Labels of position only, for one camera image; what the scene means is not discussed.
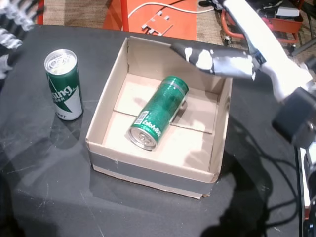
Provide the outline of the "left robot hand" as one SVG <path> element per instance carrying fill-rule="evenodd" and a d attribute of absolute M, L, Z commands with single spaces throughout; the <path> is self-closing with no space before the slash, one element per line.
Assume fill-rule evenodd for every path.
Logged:
<path fill-rule="evenodd" d="M 0 2 L 0 80 L 6 79 L 18 58 L 18 50 L 38 17 L 45 11 L 42 0 Z"/>

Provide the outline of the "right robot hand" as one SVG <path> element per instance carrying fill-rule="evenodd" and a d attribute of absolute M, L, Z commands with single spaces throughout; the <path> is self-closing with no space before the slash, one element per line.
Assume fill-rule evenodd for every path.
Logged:
<path fill-rule="evenodd" d="M 297 88 L 315 94 L 316 83 L 308 69 L 302 68 L 286 55 L 281 44 L 255 10 L 244 0 L 220 0 L 246 38 L 249 53 L 227 55 L 214 49 L 197 49 L 174 43 L 171 49 L 199 70 L 233 78 L 255 78 L 257 70 L 272 81 L 274 97 L 285 100 Z"/>

